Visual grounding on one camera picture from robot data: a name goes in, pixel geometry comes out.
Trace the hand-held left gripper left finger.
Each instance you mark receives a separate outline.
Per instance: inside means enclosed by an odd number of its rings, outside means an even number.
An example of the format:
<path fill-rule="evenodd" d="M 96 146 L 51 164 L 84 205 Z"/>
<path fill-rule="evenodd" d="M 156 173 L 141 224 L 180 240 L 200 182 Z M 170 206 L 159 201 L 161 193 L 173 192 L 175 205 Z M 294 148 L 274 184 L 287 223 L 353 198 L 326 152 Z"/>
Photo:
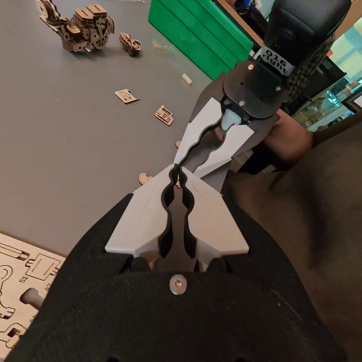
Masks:
<path fill-rule="evenodd" d="M 169 206 L 178 175 L 179 166 L 171 164 L 131 194 L 106 252 L 144 258 L 152 271 L 158 270 L 160 259 L 165 259 L 173 244 Z"/>

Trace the person's right hand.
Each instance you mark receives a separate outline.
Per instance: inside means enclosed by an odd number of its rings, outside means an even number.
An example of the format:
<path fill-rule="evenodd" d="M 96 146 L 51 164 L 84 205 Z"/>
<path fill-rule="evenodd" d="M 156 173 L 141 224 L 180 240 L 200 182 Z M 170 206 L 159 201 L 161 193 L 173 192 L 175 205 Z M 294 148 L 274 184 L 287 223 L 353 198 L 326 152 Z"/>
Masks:
<path fill-rule="evenodd" d="M 219 124 L 217 127 L 211 130 L 212 134 L 220 141 L 222 142 L 224 140 L 226 131 L 224 131 Z"/>

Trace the small wooden gear sub-assembly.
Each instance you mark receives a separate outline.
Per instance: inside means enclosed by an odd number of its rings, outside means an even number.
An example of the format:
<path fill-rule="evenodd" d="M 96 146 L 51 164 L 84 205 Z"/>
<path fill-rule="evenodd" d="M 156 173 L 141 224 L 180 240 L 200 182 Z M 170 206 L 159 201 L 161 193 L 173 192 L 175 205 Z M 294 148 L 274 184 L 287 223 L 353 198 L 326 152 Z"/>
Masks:
<path fill-rule="evenodd" d="M 141 50 L 141 42 L 139 40 L 124 32 L 120 32 L 119 40 L 131 57 L 137 57 L 139 55 Z"/>

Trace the person's right forearm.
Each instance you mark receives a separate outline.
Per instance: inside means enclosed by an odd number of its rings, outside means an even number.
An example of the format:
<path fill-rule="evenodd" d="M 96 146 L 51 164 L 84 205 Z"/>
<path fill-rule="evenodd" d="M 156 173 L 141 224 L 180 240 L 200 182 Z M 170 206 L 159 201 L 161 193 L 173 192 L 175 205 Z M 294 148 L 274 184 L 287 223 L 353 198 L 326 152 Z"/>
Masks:
<path fill-rule="evenodd" d="M 278 110 L 279 120 L 264 139 L 266 146 L 286 164 L 301 161 L 314 147 L 313 133 L 304 129 L 296 120 Z"/>

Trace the rectangular wooden puzzle piece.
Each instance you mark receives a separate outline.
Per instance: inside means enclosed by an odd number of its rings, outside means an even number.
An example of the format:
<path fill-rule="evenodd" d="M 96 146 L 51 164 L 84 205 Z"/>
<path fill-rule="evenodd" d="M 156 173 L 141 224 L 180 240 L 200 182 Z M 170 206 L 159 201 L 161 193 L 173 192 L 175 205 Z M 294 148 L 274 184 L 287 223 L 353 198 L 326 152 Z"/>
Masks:
<path fill-rule="evenodd" d="M 139 98 L 134 97 L 128 89 L 116 91 L 114 94 L 124 104 L 130 104 L 140 100 Z"/>

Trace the grey desk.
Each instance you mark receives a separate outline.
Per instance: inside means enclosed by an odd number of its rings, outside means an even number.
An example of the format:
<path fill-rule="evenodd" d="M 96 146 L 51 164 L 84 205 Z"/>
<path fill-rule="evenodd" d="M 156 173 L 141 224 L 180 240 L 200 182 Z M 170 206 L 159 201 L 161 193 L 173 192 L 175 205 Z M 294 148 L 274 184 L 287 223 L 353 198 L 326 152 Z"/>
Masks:
<path fill-rule="evenodd" d="M 140 173 L 155 176 L 174 161 L 211 79 L 148 22 L 150 1 L 54 3 L 68 18 L 101 4 L 115 34 L 101 51 L 70 53 L 35 1 L 1 1 L 0 228 L 67 256 L 140 187 Z M 141 42 L 137 57 L 120 32 Z M 123 89 L 140 100 L 124 104 L 114 94 Z M 155 118 L 162 105 L 173 113 L 170 126 Z"/>

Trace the glass display cabinet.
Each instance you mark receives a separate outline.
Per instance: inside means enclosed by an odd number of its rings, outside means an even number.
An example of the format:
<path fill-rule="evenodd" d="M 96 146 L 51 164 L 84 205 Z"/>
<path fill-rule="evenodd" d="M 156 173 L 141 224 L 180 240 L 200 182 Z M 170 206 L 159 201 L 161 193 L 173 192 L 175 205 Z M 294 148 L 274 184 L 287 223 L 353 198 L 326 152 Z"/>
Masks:
<path fill-rule="evenodd" d="M 315 132 L 353 115 L 342 102 L 361 90 L 361 67 L 360 18 L 335 41 L 327 60 L 317 69 L 319 78 L 309 87 L 309 98 L 292 118 L 303 128 Z"/>

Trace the wooden motorcycle model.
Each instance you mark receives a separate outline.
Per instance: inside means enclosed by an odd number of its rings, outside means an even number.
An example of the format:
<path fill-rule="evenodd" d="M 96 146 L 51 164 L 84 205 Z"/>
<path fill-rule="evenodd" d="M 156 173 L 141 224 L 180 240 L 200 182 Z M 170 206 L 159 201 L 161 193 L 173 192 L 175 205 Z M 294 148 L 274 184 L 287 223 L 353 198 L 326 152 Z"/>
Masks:
<path fill-rule="evenodd" d="M 102 50 L 114 34 L 114 21 L 100 4 L 77 8 L 71 19 L 62 17 L 51 0 L 37 0 L 40 19 L 62 40 L 68 52 L 90 52 L 89 47 Z"/>

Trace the slotted wooden puzzle piece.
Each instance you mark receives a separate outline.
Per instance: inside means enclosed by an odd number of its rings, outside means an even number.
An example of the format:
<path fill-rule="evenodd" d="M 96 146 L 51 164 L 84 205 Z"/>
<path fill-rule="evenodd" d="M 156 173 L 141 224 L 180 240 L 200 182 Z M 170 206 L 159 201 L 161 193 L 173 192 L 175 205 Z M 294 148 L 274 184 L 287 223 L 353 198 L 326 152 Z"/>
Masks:
<path fill-rule="evenodd" d="M 167 126 L 170 126 L 173 122 L 173 113 L 170 112 L 165 106 L 161 106 L 155 113 L 155 118 L 160 120 Z"/>

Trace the dark plaid cloth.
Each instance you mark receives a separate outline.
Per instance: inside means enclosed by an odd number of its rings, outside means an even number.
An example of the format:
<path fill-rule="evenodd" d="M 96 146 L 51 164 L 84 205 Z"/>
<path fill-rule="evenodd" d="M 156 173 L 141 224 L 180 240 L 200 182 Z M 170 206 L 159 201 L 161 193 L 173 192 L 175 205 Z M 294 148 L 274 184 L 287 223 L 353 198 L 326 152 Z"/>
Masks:
<path fill-rule="evenodd" d="M 286 82 L 288 94 L 285 97 L 283 105 L 294 101 L 301 91 L 307 86 L 311 76 L 320 66 L 320 64 L 327 57 L 328 52 L 331 50 L 335 41 L 335 33 L 333 33 L 327 40 L 325 40 L 315 52 L 302 64 L 294 75 L 292 75 Z"/>

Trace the pale plywood parts sheet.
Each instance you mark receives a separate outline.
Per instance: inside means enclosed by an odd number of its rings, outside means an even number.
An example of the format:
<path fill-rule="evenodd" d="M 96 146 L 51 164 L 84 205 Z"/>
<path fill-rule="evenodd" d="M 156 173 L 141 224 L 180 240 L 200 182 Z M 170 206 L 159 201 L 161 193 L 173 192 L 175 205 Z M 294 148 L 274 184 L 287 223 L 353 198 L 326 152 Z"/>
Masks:
<path fill-rule="evenodd" d="M 0 236 L 0 357 L 25 334 L 65 257 L 10 236 Z"/>

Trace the green plastic box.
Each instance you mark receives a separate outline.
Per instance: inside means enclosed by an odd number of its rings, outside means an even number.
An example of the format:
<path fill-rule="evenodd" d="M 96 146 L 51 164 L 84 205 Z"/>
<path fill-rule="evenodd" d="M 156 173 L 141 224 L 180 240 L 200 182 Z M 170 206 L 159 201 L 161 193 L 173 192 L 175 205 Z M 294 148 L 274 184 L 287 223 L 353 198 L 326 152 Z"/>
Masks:
<path fill-rule="evenodd" d="M 212 80 L 246 61 L 254 46 L 210 0 L 152 0 L 148 21 Z"/>

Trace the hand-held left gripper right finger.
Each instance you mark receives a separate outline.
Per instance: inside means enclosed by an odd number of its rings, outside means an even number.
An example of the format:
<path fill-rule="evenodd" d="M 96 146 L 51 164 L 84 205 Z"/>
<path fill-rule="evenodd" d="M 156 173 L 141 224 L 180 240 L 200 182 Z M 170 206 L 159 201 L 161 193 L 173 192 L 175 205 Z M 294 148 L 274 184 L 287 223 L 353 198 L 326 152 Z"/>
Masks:
<path fill-rule="evenodd" d="M 205 272 L 214 258 L 247 254 L 249 246 L 222 195 L 184 167 L 179 183 L 186 207 L 184 247 Z"/>

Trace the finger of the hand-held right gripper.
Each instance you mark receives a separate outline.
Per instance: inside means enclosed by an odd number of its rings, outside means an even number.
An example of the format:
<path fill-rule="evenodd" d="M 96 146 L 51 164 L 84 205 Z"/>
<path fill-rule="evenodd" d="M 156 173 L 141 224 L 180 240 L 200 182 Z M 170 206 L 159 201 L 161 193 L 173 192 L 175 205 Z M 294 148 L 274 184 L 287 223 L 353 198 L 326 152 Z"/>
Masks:
<path fill-rule="evenodd" d="M 233 155 L 254 134 L 254 131 L 244 125 L 232 125 L 226 132 L 222 144 L 211 151 L 204 163 L 197 166 L 193 174 L 199 178 L 206 176 L 232 160 Z"/>
<path fill-rule="evenodd" d="M 221 118 L 220 101 L 211 97 L 195 118 L 188 123 L 173 163 L 179 166 L 184 163 L 192 149 L 200 143 L 202 136 L 217 126 Z"/>

